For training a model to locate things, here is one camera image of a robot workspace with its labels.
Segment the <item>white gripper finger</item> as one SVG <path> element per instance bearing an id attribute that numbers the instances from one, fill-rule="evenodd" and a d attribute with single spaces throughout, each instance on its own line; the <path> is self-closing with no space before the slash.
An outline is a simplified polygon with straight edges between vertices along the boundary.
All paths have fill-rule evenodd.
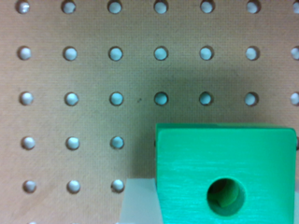
<path id="1" fill-rule="evenodd" d="M 127 180 L 118 224 L 164 224 L 154 178 Z"/>

